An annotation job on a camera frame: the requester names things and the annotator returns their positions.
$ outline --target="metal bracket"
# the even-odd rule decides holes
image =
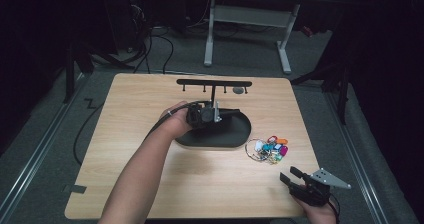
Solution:
[[[321,168],[320,170],[312,173],[310,176],[315,181],[322,183],[322,184],[325,184],[325,185],[340,187],[340,188],[345,188],[345,189],[351,189],[352,188],[352,186],[350,184],[347,184],[346,182],[340,180],[339,178],[337,178],[333,174],[324,170],[324,168]]]

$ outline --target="human hand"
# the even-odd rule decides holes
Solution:
[[[187,104],[187,102],[182,101],[172,107],[165,109],[160,117],[162,118],[163,116],[168,115],[168,111],[172,111],[184,104]],[[187,108],[182,108],[170,116],[164,123],[162,123],[159,128],[169,132],[173,139],[180,137],[192,129],[192,127],[186,121],[186,116]]]
[[[333,209],[327,203],[322,207],[310,206],[309,204],[292,196],[293,199],[303,208],[311,224],[335,224],[336,216]]]

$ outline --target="black object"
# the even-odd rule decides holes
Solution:
[[[247,141],[251,130],[249,118],[239,111],[223,117],[220,122],[211,122],[204,128],[193,129],[175,140],[190,147],[234,148]]]
[[[302,173],[296,167],[290,167],[290,172],[305,180],[305,187],[302,187],[291,182],[286,175],[280,173],[280,181],[289,187],[291,195],[310,206],[324,206],[329,202],[331,196],[330,186],[312,179],[310,175]]]
[[[206,86],[212,86],[210,101],[188,106],[186,121],[193,130],[177,138],[177,142],[197,147],[238,147],[247,141],[252,130],[249,118],[239,109],[218,108],[218,102],[214,106],[214,99],[217,86],[223,86],[224,93],[227,93],[227,87],[243,87],[247,94],[246,87],[250,87],[252,82],[178,79],[177,83],[183,85],[183,91],[186,91],[186,85],[203,86],[203,92],[206,92]]]
[[[195,80],[195,79],[178,79],[177,84],[183,85],[185,91],[186,85],[203,86],[203,92],[206,92],[206,86],[212,86],[211,103],[215,100],[215,90],[217,86],[224,87],[224,93],[227,93],[227,87],[244,87],[244,93],[247,94],[247,87],[252,86],[250,81],[216,81],[216,80]]]

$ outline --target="black bar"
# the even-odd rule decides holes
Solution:
[[[178,79],[179,85],[193,85],[193,86],[232,86],[232,87],[250,87],[250,81],[216,81],[216,80],[195,80],[195,79]]]

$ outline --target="forearm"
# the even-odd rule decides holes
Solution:
[[[163,128],[146,138],[119,176],[100,223],[144,223],[154,202],[173,139]]]

